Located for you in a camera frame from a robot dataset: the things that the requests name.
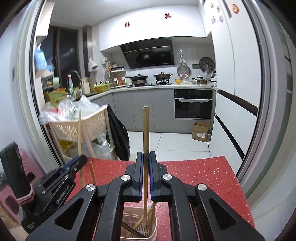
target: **oven door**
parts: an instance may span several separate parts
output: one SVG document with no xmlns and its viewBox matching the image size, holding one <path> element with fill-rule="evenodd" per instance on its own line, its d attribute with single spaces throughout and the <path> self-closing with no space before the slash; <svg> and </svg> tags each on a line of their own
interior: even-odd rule
<svg viewBox="0 0 296 241">
<path fill-rule="evenodd" d="M 211 119 L 212 91 L 175 90 L 175 118 Z"/>
</svg>

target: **saucepan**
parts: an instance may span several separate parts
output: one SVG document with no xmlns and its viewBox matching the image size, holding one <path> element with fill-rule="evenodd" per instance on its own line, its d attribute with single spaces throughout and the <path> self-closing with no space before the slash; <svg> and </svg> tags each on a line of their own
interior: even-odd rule
<svg viewBox="0 0 296 241">
<path fill-rule="evenodd" d="M 138 74 L 133 77 L 127 76 L 126 78 L 130 78 L 131 81 L 139 81 L 139 80 L 147 80 L 148 76 Z"/>
<path fill-rule="evenodd" d="M 173 74 L 164 74 L 163 72 L 161 72 L 161 74 L 156 74 L 154 75 L 154 77 L 157 80 L 165 80 L 165 79 L 169 79 Z"/>
</svg>

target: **red sparkly surface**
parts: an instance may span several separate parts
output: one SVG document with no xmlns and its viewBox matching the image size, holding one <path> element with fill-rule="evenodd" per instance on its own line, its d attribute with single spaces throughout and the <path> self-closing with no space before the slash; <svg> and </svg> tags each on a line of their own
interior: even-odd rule
<svg viewBox="0 0 296 241">
<path fill-rule="evenodd" d="M 124 174 L 126 166 L 132 164 L 130 161 L 92 160 L 97 185 L 107 184 L 115 177 Z M 166 161 L 161 162 L 167 167 L 168 173 L 179 178 L 184 183 L 197 185 L 204 183 L 220 196 L 230 207 L 241 215 L 250 225 L 255 227 L 247 200 L 233 173 L 228 161 L 224 156 L 190 161 Z M 83 167 L 86 183 L 92 183 L 89 166 Z M 77 183 L 71 197 L 80 189 L 81 182 L 79 172 L 76 175 Z M 150 190 L 148 192 L 148 205 L 152 203 Z M 125 203 L 126 206 L 142 207 L 143 203 Z M 155 209 L 157 217 L 157 241 L 171 240 L 170 219 L 167 203 L 157 203 Z"/>
</svg>

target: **oven handle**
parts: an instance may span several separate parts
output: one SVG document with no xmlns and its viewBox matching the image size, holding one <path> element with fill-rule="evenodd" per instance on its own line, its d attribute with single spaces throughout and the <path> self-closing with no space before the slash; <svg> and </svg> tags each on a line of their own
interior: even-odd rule
<svg viewBox="0 0 296 241">
<path fill-rule="evenodd" d="M 184 99 L 184 98 L 179 98 L 178 100 L 180 102 L 187 102 L 187 103 L 207 103 L 210 101 L 209 99 Z"/>
</svg>

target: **bottle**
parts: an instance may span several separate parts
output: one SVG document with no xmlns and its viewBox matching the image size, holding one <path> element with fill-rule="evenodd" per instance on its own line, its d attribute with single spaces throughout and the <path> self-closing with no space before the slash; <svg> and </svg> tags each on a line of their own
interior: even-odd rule
<svg viewBox="0 0 296 241">
<path fill-rule="evenodd" d="M 68 83 L 69 95 L 73 96 L 74 95 L 74 87 L 73 87 L 73 81 L 72 81 L 70 74 L 68 75 L 68 80 L 69 80 L 69 83 Z"/>
</svg>

